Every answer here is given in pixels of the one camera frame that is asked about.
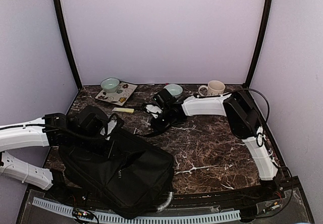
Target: white backdrop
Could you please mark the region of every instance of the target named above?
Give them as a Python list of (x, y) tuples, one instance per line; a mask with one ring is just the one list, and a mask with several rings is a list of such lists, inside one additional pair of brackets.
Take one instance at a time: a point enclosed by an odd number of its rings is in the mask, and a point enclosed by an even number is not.
[(83, 85), (244, 83), (264, 0), (62, 0)]

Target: white mug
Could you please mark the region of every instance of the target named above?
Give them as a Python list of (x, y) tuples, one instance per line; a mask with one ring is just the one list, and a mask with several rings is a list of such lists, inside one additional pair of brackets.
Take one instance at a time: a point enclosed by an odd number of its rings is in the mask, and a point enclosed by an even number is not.
[(226, 86), (224, 85), (224, 83), (220, 81), (212, 80), (207, 84), (207, 86), (202, 85), (198, 88), (198, 93), (202, 96), (205, 96), (200, 92), (201, 89), (203, 88), (207, 89), (207, 95), (218, 95), (218, 94), (223, 94)]

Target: white wall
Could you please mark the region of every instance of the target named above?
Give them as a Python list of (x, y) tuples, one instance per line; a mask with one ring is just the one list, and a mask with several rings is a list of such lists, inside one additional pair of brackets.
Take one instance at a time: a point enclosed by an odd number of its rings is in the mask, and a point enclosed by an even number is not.
[(245, 82), (264, 0), (62, 0), (84, 85)]
[[(66, 113), (76, 93), (52, 0), (0, 0), (0, 125)], [(47, 152), (10, 151), (37, 166)], [(16, 223), (25, 190), (0, 177), (0, 223)]]
[(251, 85), (270, 101), (269, 126), (286, 164), (300, 177), (316, 223), (323, 223), (322, 5), (323, 0), (273, 0)]

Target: black frame post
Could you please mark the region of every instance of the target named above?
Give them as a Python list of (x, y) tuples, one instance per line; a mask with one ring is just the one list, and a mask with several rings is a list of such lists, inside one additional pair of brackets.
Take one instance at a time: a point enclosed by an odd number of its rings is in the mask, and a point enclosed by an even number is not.
[(244, 88), (249, 88), (251, 85), (251, 81), (254, 75), (254, 72), (257, 67), (261, 47), (263, 44), (263, 39), (264, 35), (266, 33), (266, 28), (267, 28), (267, 23), (268, 23), (268, 18), (269, 18), (269, 13), (271, 10), (271, 5), (272, 5), (272, 0), (265, 0), (264, 1), (264, 7), (263, 7), (263, 12), (262, 12), (262, 18), (261, 18), (261, 24), (260, 24), (260, 29), (258, 33), (258, 38), (257, 38), (257, 43), (253, 52), (249, 72), (247, 75), (246, 82), (243, 84)]
[(80, 90), (83, 85), (80, 79), (80, 75), (77, 71), (75, 60), (72, 54), (72, 49), (70, 45), (70, 41), (67, 35), (67, 30), (65, 26), (65, 21), (64, 21), (64, 16), (63, 16), (63, 10), (62, 10), (62, 5), (61, 5), (61, 0), (53, 0), (54, 1), (54, 6), (55, 6), (55, 11), (56, 11), (56, 16), (57, 16), (57, 21), (59, 23), (60, 31), (61, 31), (61, 36), (66, 52), (67, 59), (69, 61), (71, 71), (74, 77), (74, 81), (76, 83), (77, 88)]

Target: black fabric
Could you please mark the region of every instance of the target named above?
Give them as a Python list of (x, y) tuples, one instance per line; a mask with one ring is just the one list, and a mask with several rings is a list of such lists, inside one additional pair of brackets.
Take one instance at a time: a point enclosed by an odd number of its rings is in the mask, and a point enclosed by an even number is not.
[(76, 146), (60, 146), (65, 176), (94, 193), (115, 213), (135, 218), (170, 186), (174, 158), (124, 129), (111, 135), (108, 144), (112, 142), (109, 158)]

